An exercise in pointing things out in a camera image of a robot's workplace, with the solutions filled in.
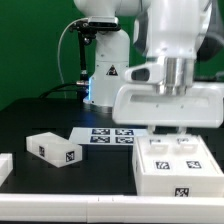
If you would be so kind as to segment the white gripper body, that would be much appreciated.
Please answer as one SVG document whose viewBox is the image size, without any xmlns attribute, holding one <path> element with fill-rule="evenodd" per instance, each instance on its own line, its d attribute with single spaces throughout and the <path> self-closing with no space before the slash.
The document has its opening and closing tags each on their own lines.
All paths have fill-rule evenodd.
<svg viewBox="0 0 224 224">
<path fill-rule="evenodd" d="M 224 121 L 224 84 L 196 82 L 179 96 L 126 84 L 118 91 L 112 117 L 127 125 L 216 128 Z"/>
</svg>

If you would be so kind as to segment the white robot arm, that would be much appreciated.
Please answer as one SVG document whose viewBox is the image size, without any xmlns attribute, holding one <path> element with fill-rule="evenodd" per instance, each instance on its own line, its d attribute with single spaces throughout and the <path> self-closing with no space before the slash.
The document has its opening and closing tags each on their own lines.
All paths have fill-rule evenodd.
<svg viewBox="0 0 224 224">
<path fill-rule="evenodd" d="M 195 62 L 222 39 L 217 0 L 74 0 L 95 31 L 85 102 L 117 124 L 218 127 L 224 86 L 193 80 Z"/>
</svg>

